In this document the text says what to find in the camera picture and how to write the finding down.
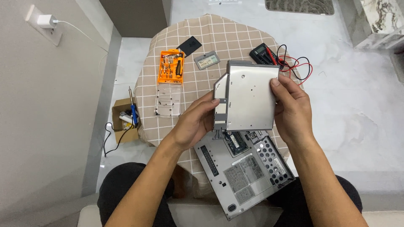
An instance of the white marble floor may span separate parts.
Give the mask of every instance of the white marble floor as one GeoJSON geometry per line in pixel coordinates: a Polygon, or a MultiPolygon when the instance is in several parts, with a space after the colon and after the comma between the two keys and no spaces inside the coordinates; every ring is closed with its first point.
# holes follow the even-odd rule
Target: white marble floor
{"type": "MultiPolygon", "coordinates": [[[[313,130],[336,174],[362,193],[402,193],[404,87],[387,53],[352,48],[335,0],[334,7],[334,15],[321,16],[267,11],[264,0],[173,0],[171,24],[217,14],[269,33],[291,56],[309,58],[314,71],[305,88],[313,130]]],[[[112,104],[136,83],[149,43],[123,38],[112,104]]],[[[115,146],[110,138],[106,149],[115,146]]],[[[98,186],[113,167],[146,162],[152,152],[139,142],[120,145],[102,159],[98,186]]],[[[288,164],[295,169],[292,159],[288,164]]]]}

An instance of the beige tablecloth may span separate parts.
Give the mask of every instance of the beige tablecloth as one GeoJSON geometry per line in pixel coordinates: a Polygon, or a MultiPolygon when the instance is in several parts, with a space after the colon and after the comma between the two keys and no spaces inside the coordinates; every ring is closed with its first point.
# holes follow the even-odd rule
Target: beige tablecloth
{"type": "MultiPolygon", "coordinates": [[[[155,35],[151,40],[149,53],[135,87],[136,103],[142,122],[139,130],[140,138],[154,146],[159,145],[178,121],[177,117],[162,118],[154,115],[160,52],[177,48],[191,36],[194,36],[202,47],[185,58],[181,113],[194,100],[212,90],[216,80],[226,72],[226,64],[229,59],[253,61],[249,52],[263,42],[275,53],[279,47],[275,40],[265,32],[210,14],[179,22],[155,35]],[[221,62],[200,71],[194,63],[194,58],[213,50],[216,51],[221,62]]],[[[296,83],[300,83],[294,76],[293,78],[296,83]]],[[[268,133],[281,154],[287,159],[289,150],[279,137],[276,126],[268,133]]],[[[194,176],[194,197],[203,197],[213,191],[193,149],[187,150],[181,155],[178,165],[194,176]]]]}

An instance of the laptop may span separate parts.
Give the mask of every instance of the laptop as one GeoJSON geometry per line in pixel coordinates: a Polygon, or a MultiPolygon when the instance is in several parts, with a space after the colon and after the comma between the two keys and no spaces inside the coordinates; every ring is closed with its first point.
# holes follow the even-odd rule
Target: laptop
{"type": "Polygon", "coordinates": [[[194,149],[228,220],[295,180],[264,130],[209,132],[194,149]]]}

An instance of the black pants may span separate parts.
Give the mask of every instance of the black pants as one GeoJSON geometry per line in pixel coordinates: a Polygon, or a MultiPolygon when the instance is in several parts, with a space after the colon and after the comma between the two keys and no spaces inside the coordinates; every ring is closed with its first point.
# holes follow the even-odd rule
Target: black pants
{"type": "MultiPolygon", "coordinates": [[[[100,187],[97,202],[103,226],[145,166],[146,165],[142,163],[125,163],[112,169],[105,177],[100,187]]],[[[337,179],[358,210],[362,212],[362,202],[355,187],[342,177],[337,176],[337,179]]],[[[153,223],[154,227],[176,226],[167,204],[167,198],[171,197],[173,192],[174,182],[171,179],[164,192],[163,198],[161,198],[153,223]]],[[[275,227],[313,226],[303,194],[303,188],[298,177],[291,184],[271,195],[268,200],[284,210],[276,222],[275,227]]]]}

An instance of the floor mat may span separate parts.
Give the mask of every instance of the floor mat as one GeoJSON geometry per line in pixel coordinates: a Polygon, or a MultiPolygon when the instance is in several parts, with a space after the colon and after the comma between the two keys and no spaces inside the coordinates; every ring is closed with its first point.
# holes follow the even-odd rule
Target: floor mat
{"type": "Polygon", "coordinates": [[[265,0],[270,11],[333,15],[332,0],[265,0]]]}

